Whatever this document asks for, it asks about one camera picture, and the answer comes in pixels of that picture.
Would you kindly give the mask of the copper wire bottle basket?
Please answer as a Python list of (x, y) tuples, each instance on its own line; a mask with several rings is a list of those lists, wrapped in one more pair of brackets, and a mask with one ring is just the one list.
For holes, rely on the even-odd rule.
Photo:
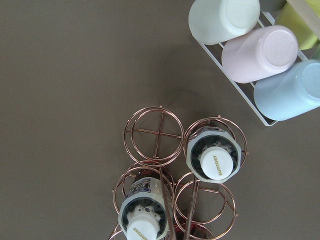
[(172, 207), (165, 203), (169, 229), (161, 240), (222, 240), (231, 231), (239, 214), (226, 182), (236, 174), (224, 183), (203, 182), (187, 166), (187, 138), (201, 127), (217, 127), (231, 135), (241, 148), (241, 169), (248, 155), (248, 142), (241, 128), (227, 118), (202, 118), (183, 128), (173, 112), (151, 106), (138, 110), (128, 119), (123, 143), (133, 163), (112, 191), (117, 222), (109, 235), (111, 240), (127, 240), (118, 216), (128, 190), (142, 169), (159, 173), (160, 180), (169, 186)]

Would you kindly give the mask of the white cup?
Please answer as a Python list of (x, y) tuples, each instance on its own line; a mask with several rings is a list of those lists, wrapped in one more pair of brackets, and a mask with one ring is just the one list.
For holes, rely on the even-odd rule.
[(196, 0), (189, 14), (192, 36), (205, 45), (216, 45), (251, 31), (260, 16), (258, 0)]

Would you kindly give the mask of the tea bottle white cap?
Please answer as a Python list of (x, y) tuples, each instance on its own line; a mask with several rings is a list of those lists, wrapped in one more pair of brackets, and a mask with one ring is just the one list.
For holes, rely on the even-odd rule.
[(151, 169), (138, 172), (118, 215), (128, 240), (161, 240), (169, 231), (165, 203), (172, 207), (168, 184)]

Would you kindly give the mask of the pink cup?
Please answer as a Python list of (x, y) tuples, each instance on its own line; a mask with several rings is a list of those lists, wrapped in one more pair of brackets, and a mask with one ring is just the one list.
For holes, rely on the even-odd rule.
[(298, 50), (298, 41), (290, 29), (272, 25), (228, 40), (221, 63), (231, 80), (246, 84), (288, 70), (296, 61)]

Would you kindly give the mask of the blue cup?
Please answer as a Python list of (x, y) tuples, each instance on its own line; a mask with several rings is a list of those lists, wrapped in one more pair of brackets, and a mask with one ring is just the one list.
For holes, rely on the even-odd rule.
[(308, 59), (255, 84), (253, 98), (267, 118), (284, 121), (320, 106), (320, 61)]

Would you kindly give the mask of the yellow-green cup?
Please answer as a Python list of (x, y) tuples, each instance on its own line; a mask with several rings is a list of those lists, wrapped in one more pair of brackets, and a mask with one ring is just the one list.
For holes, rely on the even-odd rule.
[(281, 25), (291, 30), (297, 39), (300, 50), (311, 49), (320, 43), (319, 38), (308, 27), (307, 23), (300, 17), (289, 2), (283, 6), (281, 12), (275, 19), (275, 25)]

